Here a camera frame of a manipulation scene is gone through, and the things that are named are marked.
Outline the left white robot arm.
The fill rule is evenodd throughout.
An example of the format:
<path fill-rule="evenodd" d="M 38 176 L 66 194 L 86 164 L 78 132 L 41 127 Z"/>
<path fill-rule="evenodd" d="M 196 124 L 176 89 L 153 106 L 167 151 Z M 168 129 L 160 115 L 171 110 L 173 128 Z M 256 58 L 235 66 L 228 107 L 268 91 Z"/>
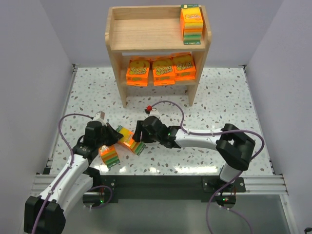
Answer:
<path fill-rule="evenodd" d="M 30 196 L 24 209 L 24 232 L 28 234 L 60 234 L 65 213 L 85 192 L 103 188 L 113 196 L 112 188 L 103 185 L 99 170 L 92 161 L 102 146 L 116 144 L 123 135 L 109 123 L 90 121 L 77 144 L 70 148 L 71 157 L 56 178 L 38 196 Z"/>

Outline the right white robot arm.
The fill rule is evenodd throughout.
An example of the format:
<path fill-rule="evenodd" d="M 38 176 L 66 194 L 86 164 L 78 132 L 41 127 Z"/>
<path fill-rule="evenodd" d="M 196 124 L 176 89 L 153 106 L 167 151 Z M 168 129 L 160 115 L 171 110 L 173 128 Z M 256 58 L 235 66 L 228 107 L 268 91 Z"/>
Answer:
<path fill-rule="evenodd" d="M 194 133 L 181 126 L 166 126 L 155 116 L 137 121 L 132 139 L 143 143 L 158 142 L 169 149 L 197 147 L 215 150 L 225 160 L 219 174 L 223 182 L 231 182 L 248 169 L 255 147 L 255 141 L 232 124 L 225 124 L 215 132 Z"/>

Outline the orange Scrub Daddy box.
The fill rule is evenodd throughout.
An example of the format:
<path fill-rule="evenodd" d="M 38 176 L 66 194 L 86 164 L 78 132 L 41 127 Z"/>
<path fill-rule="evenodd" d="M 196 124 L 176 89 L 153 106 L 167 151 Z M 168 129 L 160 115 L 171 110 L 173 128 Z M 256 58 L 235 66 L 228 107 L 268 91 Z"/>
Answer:
<path fill-rule="evenodd" d="M 175 81 L 195 80 L 196 67 L 190 52 L 172 53 Z"/>
<path fill-rule="evenodd" d="M 153 57 L 151 63 L 155 86 L 175 84 L 176 74 L 170 56 Z"/>
<path fill-rule="evenodd" d="M 132 86 L 147 86 L 150 71 L 150 59 L 148 57 L 130 57 L 126 84 Z"/>

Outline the Sponge Daddy sponge pack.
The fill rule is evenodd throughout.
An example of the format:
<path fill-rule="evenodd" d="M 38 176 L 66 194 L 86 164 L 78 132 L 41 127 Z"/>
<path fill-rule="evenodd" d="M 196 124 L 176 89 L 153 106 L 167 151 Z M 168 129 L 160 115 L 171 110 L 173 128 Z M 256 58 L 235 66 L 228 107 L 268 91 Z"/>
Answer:
<path fill-rule="evenodd" d="M 119 156 L 116 152 L 116 149 L 113 146 L 102 146 L 99 148 L 99 155 L 103 163 L 107 166 L 108 169 L 116 166 L 120 163 Z"/>
<path fill-rule="evenodd" d="M 119 125 L 116 131 L 123 135 L 123 137 L 118 141 L 118 143 L 124 148 L 130 150 L 135 155 L 140 155 L 145 149 L 146 145 L 143 142 L 136 142 L 133 140 L 134 133 L 130 130 Z"/>
<path fill-rule="evenodd" d="M 180 28 L 185 45 L 201 44 L 203 17 L 198 4 L 182 4 Z"/>

